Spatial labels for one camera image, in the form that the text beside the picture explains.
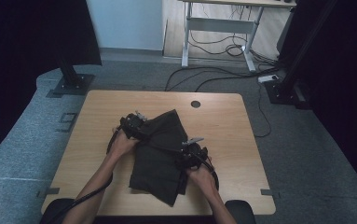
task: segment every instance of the black cable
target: black cable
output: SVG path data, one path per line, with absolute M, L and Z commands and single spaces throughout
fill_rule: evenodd
M 199 84 L 199 86 L 196 88 L 195 92 L 198 92 L 200 87 L 203 86 L 204 84 L 208 83 L 208 82 L 212 82 L 212 81 L 216 81 L 216 80 L 228 80 L 228 79 L 239 79 L 239 78 L 250 78 L 250 77 L 258 77 L 258 75 L 252 75 L 252 76 L 248 76 L 248 77 L 216 77 L 216 78 L 211 78 L 208 80 L 205 80 L 203 82 L 201 82 Z
M 177 87 L 177 86 L 181 85 L 182 83 L 188 81 L 190 78 L 196 77 L 196 76 L 198 76 L 198 75 L 201 75 L 201 74 L 203 74 L 203 73 L 208 73 L 208 72 L 215 72 L 215 71 L 201 71 L 201 72 L 198 72 L 198 73 L 196 73 L 195 75 L 192 75 L 192 76 L 190 76 L 190 77 L 186 77 L 185 79 L 183 79 L 183 80 L 181 80 L 180 82 L 178 82 L 177 84 L 173 85 L 172 87 L 170 87 L 170 88 L 169 88 L 168 90 L 166 90 L 166 91 L 171 91 L 171 90 L 174 89 L 175 87 Z
M 240 14 L 240 17 L 239 17 L 239 21 L 241 20 L 242 18 L 242 14 L 244 13 L 244 7 L 242 7 L 242 10 L 241 10 L 241 14 Z M 234 42 L 234 37 L 236 36 L 236 33 L 233 34 L 233 38 L 232 38 L 232 41 L 233 41 L 233 44 L 235 46 L 238 46 L 238 44 L 236 44 L 236 42 Z
M 206 53 L 208 53 L 208 54 L 217 55 L 217 54 L 224 54 L 224 53 L 226 53 L 226 51 L 222 51 L 222 52 L 210 52 L 210 51 L 208 51 L 208 50 L 206 50 L 206 49 L 204 49 L 204 48 L 202 48 L 202 47 L 200 47 L 200 46 L 197 46 L 197 45 L 194 45 L 194 44 L 190 43 L 190 41 L 187 41 L 187 43 L 190 44 L 191 46 L 193 46 L 194 48 L 201 49 L 202 51 L 204 51 L 204 52 L 206 52 Z
M 248 19 L 247 19 L 247 21 L 250 20 L 251 12 L 252 12 L 252 7 L 250 7 L 250 13 L 248 13 Z
M 176 71 L 174 71 L 170 76 L 169 76 L 169 79 L 167 80 L 167 83 L 166 83 L 166 86 L 164 88 L 164 91 L 167 91 L 167 88 L 169 87 L 169 84 L 170 84 L 170 81 L 172 80 L 172 77 L 177 74 L 178 72 L 181 72 L 181 71 L 187 71 L 187 70 L 196 70 L 196 69 L 214 69 L 214 70 L 219 70 L 219 71 L 223 71 L 223 72 L 226 72 L 230 75 L 234 75 L 234 76 L 243 76 L 245 75 L 245 73 L 233 73 L 233 72 L 230 72 L 226 69 L 223 69 L 223 68 L 219 68 L 219 67 L 212 67 L 212 66 L 201 66 L 201 67 L 190 67 L 190 68 L 180 68 Z
M 277 60 L 270 59 L 270 58 L 266 57 L 265 55 L 262 55 L 256 51 L 254 51 L 253 49 L 250 49 L 250 52 L 253 54 L 254 59 L 256 59 L 259 62 L 268 63 L 270 65 L 281 65 L 281 63 L 279 63 Z
M 102 185 L 99 189 L 94 190 L 93 192 L 83 196 L 82 198 L 75 200 L 73 203 L 71 203 L 70 205 L 66 206 L 64 209 L 62 209 L 56 216 L 54 216 L 53 218 L 50 219 L 50 221 L 48 221 L 47 223 L 53 223 L 55 222 L 59 217 L 63 216 L 64 214 L 66 214 L 68 211 L 70 211 L 72 208 L 74 208 L 75 206 L 83 203 L 84 201 L 86 201 L 87 199 L 97 195 L 98 193 L 100 193 L 102 190 L 106 189 L 112 182 L 114 175 L 111 175 L 111 177 L 109 178 L 109 180 Z
M 234 44 L 234 45 L 227 45 L 227 47 L 226 47 L 226 49 L 225 49 L 225 52 L 226 52 L 228 55 L 232 56 L 232 57 L 239 57 L 239 56 L 241 56 L 241 55 L 243 54 L 241 47 L 242 47 L 242 45 L 236 45 L 236 44 Z M 232 54 L 232 53 L 230 53 L 230 50 L 232 50 L 232 49 L 239 49 L 239 50 L 240 50 L 240 53 L 239 53 L 239 54 Z
M 198 158 L 199 161 L 201 161 L 202 164 L 204 164 L 208 170 L 210 171 L 211 175 L 213 176 L 213 179 L 215 180 L 215 186 L 216 186 L 216 189 L 219 190 L 219 178 L 218 178 L 218 175 L 216 174 L 216 171 L 215 169 L 213 168 L 213 166 L 211 164 L 209 164 L 208 162 L 206 162 L 202 157 L 196 155 L 196 153 L 193 153 L 193 152 L 190 152 L 190 154 L 196 158 Z
M 230 5 L 230 8 L 231 8 L 231 11 L 232 11 L 232 13 L 230 14 L 230 16 L 228 17 L 230 20 L 231 19 L 233 19 L 233 17 L 234 17 L 234 13 L 237 11 L 237 6 L 236 6 L 236 9 L 233 9 L 233 5 Z
M 197 43 L 197 44 L 217 44 L 217 43 L 221 43 L 221 42 L 223 42 L 223 41 L 225 41 L 225 40 L 227 40 L 227 39 L 229 39 L 229 38 L 233 38 L 233 37 L 236 37 L 236 38 L 245 40 L 245 39 L 242 38 L 242 37 L 230 35 L 230 36 L 227 36 L 227 37 L 225 37 L 225 38 L 223 38 L 223 39 L 221 39 L 221 40 L 215 40 L 215 41 L 210 41 L 210 42 L 200 42 L 200 41 L 196 40 L 195 37 L 193 37 L 192 31 L 190 31 L 190 37 L 191 37 L 191 38 L 193 39 L 193 41 L 195 41 L 195 43 Z
M 254 136 L 258 137 L 258 138 L 262 138 L 262 137 L 269 136 L 271 134 L 271 125 L 270 125 L 270 122 L 268 121 L 268 118 L 265 115 L 265 112 L 263 112 L 262 107 L 260 106 L 260 103 L 261 103 L 261 100 L 262 100 L 262 92 L 261 92 L 262 85 L 258 81 L 256 81 L 256 83 L 259 86 L 259 99 L 257 101 L 257 107 L 259 108 L 260 113 L 262 113 L 263 118 L 265 118 L 266 122 L 268 123 L 268 132 L 263 134 L 263 135 L 255 135 L 254 134 Z
M 208 16 L 207 12 L 205 12 L 204 4 L 201 3 L 201 5 L 202 5 L 202 7 L 203 7 L 203 12 L 204 12 L 204 14 L 207 16 L 207 18 L 210 18 L 210 17 Z

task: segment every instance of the wire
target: wire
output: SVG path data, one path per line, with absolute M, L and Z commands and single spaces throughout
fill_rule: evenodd
M 171 91 L 171 90 L 174 89 L 175 87 L 177 87 L 177 86 L 181 85 L 182 83 L 188 81 L 190 78 L 196 77 L 196 76 L 198 76 L 198 75 L 201 75 L 201 74 L 207 73 L 207 72 L 215 72 L 215 71 L 211 71 L 211 70 L 210 70 L 210 71 L 201 71 L 201 72 L 198 72 L 198 73 L 196 73 L 195 75 L 192 75 L 192 76 L 190 76 L 190 77 L 187 77 L 187 78 L 183 79 L 182 81 L 180 81 L 180 82 L 178 82 L 177 84 L 173 85 L 172 87 L 170 87 L 170 88 L 169 88 L 168 90 L 166 90 L 166 91 Z
M 201 66 L 201 67 L 190 67 L 190 68 L 180 68 L 176 71 L 174 71 L 170 76 L 169 76 L 169 79 L 167 80 L 167 83 L 166 83 L 166 86 L 164 88 L 164 91 L 167 91 L 167 88 L 169 87 L 169 84 L 170 84 L 170 81 L 172 80 L 172 77 L 181 72 L 181 71 L 190 71 L 190 70 L 197 70 L 197 69 L 214 69 L 214 70 L 218 70 L 218 71 L 222 71 L 222 72 L 225 72 L 225 73 L 228 73 L 230 75 L 234 75 L 234 76 L 244 76 L 245 73 L 233 73 L 233 72 L 230 72 L 226 69 L 223 69 L 223 68 L 219 68 L 219 67 L 212 67 L 212 66 Z
M 215 181 L 215 186 L 216 189 L 219 190 L 219 179 L 218 179 L 218 175 L 216 174 L 215 168 L 213 167 L 213 165 L 211 164 L 211 160 L 210 158 L 207 156 L 207 160 L 210 161 L 210 164 L 208 162 L 206 162 L 202 157 L 198 156 L 196 153 L 193 152 L 189 152 L 192 156 L 198 158 L 199 161 L 201 161 L 202 164 L 204 164 L 208 170 L 210 171 L 211 175 L 213 176 L 213 179 Z
M 233 38 L 233 37 L 239 38 L 239 39 L 242 39 L 242 40 L 245 40 L 245 39 L 242 38 L 242 37 L 230 35 L 230 36 L 227 36 L 227 37 L 225 37 L 225 38 L 223 38 L 223 39 L 221 39 L 221 40 L 209 41 L 209 42 L 200 42 L 200 41 L 196 40 L 195 37 L 193 37 L 192 31 L 190 31 L 190 36 L 191 36 L 191 38 L 193 39 L 193 41 L 194 41 L 195 43 L 197 43 L 197 44 L 216 44 L 216 43 L 221 43 L 221 42 L 223 42 L 224 40 L 227 40 L 227 39 Z
M 204 48 L 202 48 L 202 47 L 200 47 L 200 46 L 197 46 L 197 45 L 194 45 L 194 44 L 190 43 L 190 41 L 187 41 L 187 43 L 189 43 L 191 46 L 193 46 L 193 47 L 195 47 L 195 48 L 201 49 L 201 50 L 203 50 L 204 52 L 207 52 L 207 53 L 212 54 L 212 55 L 226 53 L 226 51 L 216 52 L 216 53 L 215 53 L 215 52 L 210 52 L 210 51 L 208 51 L 208 50 L 206 50 L 206 49 L 204 49 Z
M 244 13 L 244 7 L 242 7 L 242 9 L 241 9 L 241 14 L 240 14 L 240 17 L 239 17 L 239 21 L 241 20 L 241 18 L 242 18 L 242 14 Z M 236 42 L 234 42 L 234 37 L 236 36 L 236 33 L 234 33 L 233 34 L 233 39 L 232 39 L 232 41 L 233 41 L 233 44 L 234 45 L 236 45 L 236 46 L 238 46 L 238 44 L 236 44 Z M 245 43 L 247 42 L 247 39 L 248 39 L 248 36 L 247 35 L 245 35 Z
M 250 49 L 250 52 L 253 54 L 254 58 L 261 63 L 268 63 L 270 65 L 281 65 L 281 63 L 279 63 L 277 60 L 274 59 L 270 59 L 268 57 L 266 57 L 265 55 L 262 55 L 256 51 L 254 51 L 253 49 Z
M 257 85 L 259 86 L 259 99 L 257 101 L 257 107 L 259 108 L 260 113 L 263 115 L 263 118 L 265 118 L 265 121 L 268 123 L 268 132 L 263 134 L 263 135 L 254 135 L 257 138 L 263 138 L 266 136 L 269 136 L 271 134 L 271 125 L 270 122 L 268 121 L 268 118 L 265 115 L 265 112 L 263 112 L 262 107 L 260 106 L 261 100 L 262 100 L 262 85 L 260 85 L 260 83 L 258 81 L 256 81 Z
M 63 208 L 56 216 L 54 216 L 53 218 L 50 219 L 50 221 L 48 221 L 47 223 L 54 223 L 59 217 L 63 216 L 64 214 L 66 214 L 68 211 L 70 211 L 72 208 L 74 208 L 75 206 L 83 203 L 84 201 L 86 201 L 87 199 L 97 195 L 98 193 L 100 193 L 101 191 L 103 191 L 104 189 L 106 189 L 112 182 L 114 175 L 111 175 L 111 177 L 109 178 L 109 180 L 102 185 L 99 189 L 94 190 L 93 192 L 83 196 L 82 198 L 73 201 L 70 205 L 66 206 L 65 208 Z
M 252 7 L 250 7 L 250 13 L 248 13 L 248 19 L 247 19 L 247 21 L 250 20 L 251 12 L 252 12 Z
M 203 12 L 204 12 L 204 14 L 207 16 L 207 18 L 210 18 L 210 17 L 208 16 L 207 12 L 205 12 L 204 4 L 201 3 L 201 5 L 202 5 L 202 7 L 203 7 Z
M 200 87 L 202 87 L 204 84 L 208 83 L 208 82 L 212 82 L 212 81 L 216 81 L 216 80 L 228 80 L 228 79 L 239 79 L 239 78 L 250 78 L 250 77 L 258 77 L 258 75 L 252 75 L 252 76 L 248 76 L 248 77 L 216 77 L 216 78 L 211 78 L 208 79 L 206 81 L 203 81 L 199 84 L 199 86 L 196 88 L 195 92 L 198 92 Z

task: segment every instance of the black cloth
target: black cloth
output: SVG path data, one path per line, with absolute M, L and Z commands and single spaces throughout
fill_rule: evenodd
M 130 188 L 145 190 L 173 206 L 178 193 L 185 194 L 187 175 L 176 168 L 175 160 L 187 134 L 175 110 L 146 121 L 141 130 L 150 137 L 135 149 Z

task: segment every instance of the hand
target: hand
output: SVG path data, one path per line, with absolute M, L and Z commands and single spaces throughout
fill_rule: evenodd
M 138 139 L 135 138 L 128 139 L 123 130 L 118 131 L 117 129 L 113 129 L 113 132 L 118 133 L 117 138 L 112 143 L 108 153 L 108 156 L 112 158 L 119 159 L 123 155 L 131 152 L 134 149 L 135 145 L 140 142 Z
M 204 164 L 202 164 L 198 170 L 187 169 L 186 173 L 206 197 L 211 196 L 217 191 L 215 180 Z

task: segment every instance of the wall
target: wall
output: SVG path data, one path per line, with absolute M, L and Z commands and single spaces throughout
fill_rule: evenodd
M 87 0 L 100 48 L 162 50 L 165 0 Z

